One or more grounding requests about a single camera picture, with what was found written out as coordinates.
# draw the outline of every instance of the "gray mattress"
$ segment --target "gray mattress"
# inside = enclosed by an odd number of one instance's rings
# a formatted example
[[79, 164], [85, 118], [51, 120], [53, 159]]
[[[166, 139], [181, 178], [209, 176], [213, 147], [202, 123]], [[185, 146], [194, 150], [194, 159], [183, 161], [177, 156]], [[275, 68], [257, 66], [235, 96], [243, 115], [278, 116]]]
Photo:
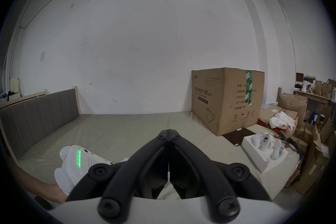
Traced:
[[[178, 112], [146, 115], [82, 114], [38, 142], [18, 161], [30, 175], [45, 183], [55, 184], [54, 171], [61, 167], [59, 152], [64, 146], [80, 145], [104, 159], [119, 162], [130, 157], [163, 129], [177, 130], [212, 160], [247, 165], [271, 199], [284, 187], [299, 160], [299, 155], [288, 149], [288, 155], [281, 164], [261, 174], [241, 146], [235, 147], [224, 137], [212, 134], [192, 112]], [[265, 131], [259, 125], [248, 129], [255, 133]], [[179, 199], [179, 196], [172, 185], [167, 184], [159, 198]]]

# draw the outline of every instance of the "white cloth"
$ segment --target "white cloth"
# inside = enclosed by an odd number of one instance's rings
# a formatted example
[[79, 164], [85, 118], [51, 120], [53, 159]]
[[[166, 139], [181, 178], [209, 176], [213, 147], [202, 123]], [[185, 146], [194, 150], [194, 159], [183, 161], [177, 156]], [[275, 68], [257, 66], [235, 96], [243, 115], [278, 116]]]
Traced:
[[283, 125], [289, 126], [291, 128], [291, 131], [295, 127], [295, 121], [283, 111], [276, 113], [274, 117], [270, 118], [269, 124], [271, 128], [275, 128], [275, 127], [283, 126]]

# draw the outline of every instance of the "pile of boxes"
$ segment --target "pile of boxes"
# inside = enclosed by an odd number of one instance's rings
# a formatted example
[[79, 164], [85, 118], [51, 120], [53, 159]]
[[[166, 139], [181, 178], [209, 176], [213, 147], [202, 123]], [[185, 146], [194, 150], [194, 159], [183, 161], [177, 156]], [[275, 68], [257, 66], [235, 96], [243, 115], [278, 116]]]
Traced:
[[336, 133], [330, 119], [331, 107], [320, 105], [316, 125], [305, 123], [304, 129], [298, 129], [294, 137], [306, 142], [309, 146], [306, 157], [300, 169], [292, 177], [294, 189], [301, 195], [306, 195], [321, 177], [330, 155], [336, 145]]

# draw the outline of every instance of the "upholstered headboard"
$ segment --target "upholstered headboard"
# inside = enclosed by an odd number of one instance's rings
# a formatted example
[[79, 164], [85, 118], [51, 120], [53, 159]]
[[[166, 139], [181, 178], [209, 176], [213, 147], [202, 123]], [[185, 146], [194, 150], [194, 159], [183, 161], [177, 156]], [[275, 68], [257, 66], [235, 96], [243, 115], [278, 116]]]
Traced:
[[76, 119], [79, 114], [77, 88], [73, 87], [1, 109], [1, 131], [16, 161], [32, 146]]

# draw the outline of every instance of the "white controller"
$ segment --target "white controller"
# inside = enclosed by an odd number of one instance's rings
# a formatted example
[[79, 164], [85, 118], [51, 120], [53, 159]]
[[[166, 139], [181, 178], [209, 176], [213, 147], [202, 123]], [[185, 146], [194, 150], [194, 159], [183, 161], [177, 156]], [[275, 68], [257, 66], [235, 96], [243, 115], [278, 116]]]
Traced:
[[97, 163], [114, 164], [77, 145], [65, 146], [59, 156], [63, 160], [62, 167], [57, 168], [54, 174], [58, 186], [67, 196], [91, 166]]

